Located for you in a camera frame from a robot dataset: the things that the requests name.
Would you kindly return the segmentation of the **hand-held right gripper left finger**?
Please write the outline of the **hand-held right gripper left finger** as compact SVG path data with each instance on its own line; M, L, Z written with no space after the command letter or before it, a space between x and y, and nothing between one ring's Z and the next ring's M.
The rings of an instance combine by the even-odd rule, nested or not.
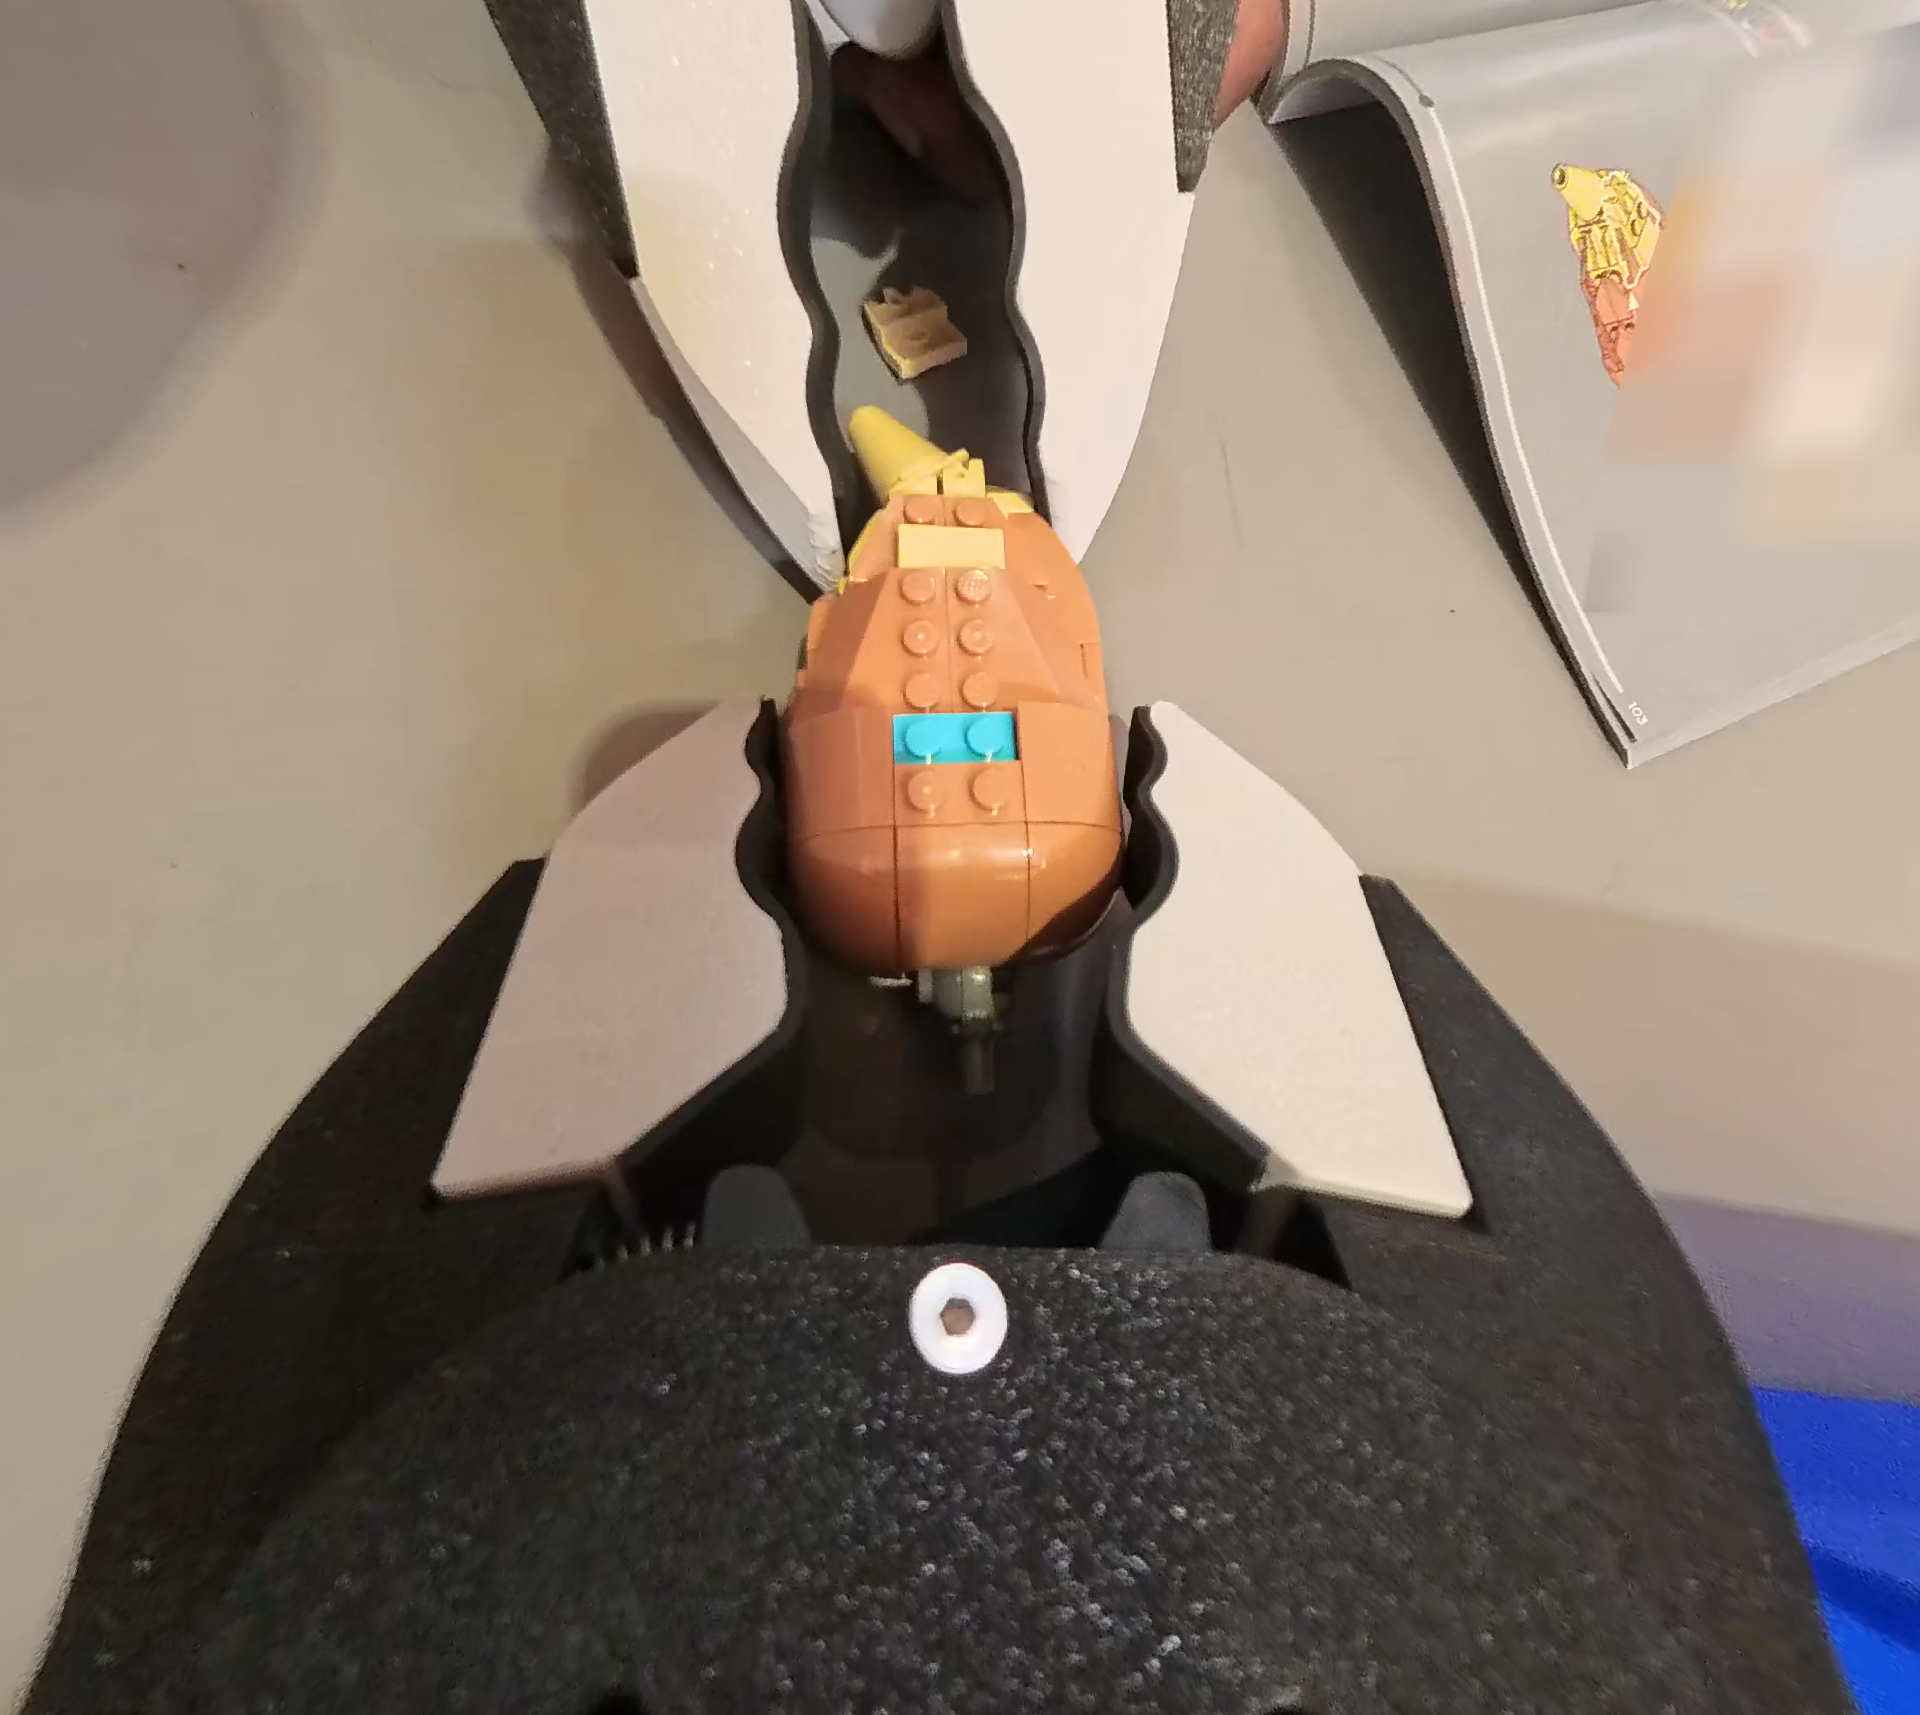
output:
M590 1182L778 1041L780 915L739 843L756 700L603 787L547 860L432 1176L442 1200Z

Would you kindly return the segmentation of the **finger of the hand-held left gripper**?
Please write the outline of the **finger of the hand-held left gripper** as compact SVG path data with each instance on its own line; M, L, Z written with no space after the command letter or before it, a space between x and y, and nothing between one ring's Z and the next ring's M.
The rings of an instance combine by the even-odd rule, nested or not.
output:
M844 574L837 326L808 223L825 59L801 0L585 0L635 302L784 555Z
M946 0L946 21L1011 193L1028 471L1083 554L1139 437L1192 211L1168 0Z

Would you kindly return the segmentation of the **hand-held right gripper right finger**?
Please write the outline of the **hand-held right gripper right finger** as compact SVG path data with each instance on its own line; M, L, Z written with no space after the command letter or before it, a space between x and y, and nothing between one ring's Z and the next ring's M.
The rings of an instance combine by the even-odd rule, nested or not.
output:
M1248 1200L1472 1193L1357 866L1181 708L1132 723L1107 1114Z

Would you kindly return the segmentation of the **tan bracket brick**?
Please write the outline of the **tan bracket brick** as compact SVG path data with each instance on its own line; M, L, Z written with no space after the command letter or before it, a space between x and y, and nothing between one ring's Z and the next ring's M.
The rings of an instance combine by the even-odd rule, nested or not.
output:
M948 303L931 288L882 288L859 305L878 360L901 384L921 381L968 354Z

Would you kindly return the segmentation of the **brown brick model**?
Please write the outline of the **brown brick model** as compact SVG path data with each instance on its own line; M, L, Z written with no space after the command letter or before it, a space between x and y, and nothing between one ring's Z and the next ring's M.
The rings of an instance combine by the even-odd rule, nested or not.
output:
M1066 542L979 458L878 405L848 441L876 512L782 712L790 883L812 939L916 986L985 1095L996 975L1075 947L1117 886L1100 623Z

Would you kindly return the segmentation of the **large blue storage bin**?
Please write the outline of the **large blue storage bin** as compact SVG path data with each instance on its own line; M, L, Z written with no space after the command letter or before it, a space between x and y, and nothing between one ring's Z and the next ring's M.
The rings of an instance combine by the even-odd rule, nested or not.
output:
M1754 1402L1854 1701L1863 1714L1918 1712L1918 1409Z

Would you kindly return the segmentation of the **grey desk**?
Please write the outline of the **grey desk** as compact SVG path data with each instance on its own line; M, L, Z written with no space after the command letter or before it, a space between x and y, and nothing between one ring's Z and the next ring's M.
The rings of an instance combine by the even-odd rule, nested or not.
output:
M801 599L479 0L7 0L3 1712L257 1152ZM1621 770L1483 514L1380 119L1213 149L1089 572L1653 1191L1916 1232L1916 651Z

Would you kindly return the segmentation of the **person's left hand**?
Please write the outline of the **person's left hand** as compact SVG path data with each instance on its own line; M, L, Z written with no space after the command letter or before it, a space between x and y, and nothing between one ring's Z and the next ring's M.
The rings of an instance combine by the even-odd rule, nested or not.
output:
M1213 130L1247 104L1258 104L1286 55L1288 0L1237 0L1235 33L1220 68Z

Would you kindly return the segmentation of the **grey instruction booklet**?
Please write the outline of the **grey instruction booklet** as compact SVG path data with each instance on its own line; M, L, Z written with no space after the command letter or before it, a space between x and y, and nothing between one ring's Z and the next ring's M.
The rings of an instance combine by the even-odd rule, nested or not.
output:
M1288 0L1369 104L1628 766L1916 642L1916 0Z

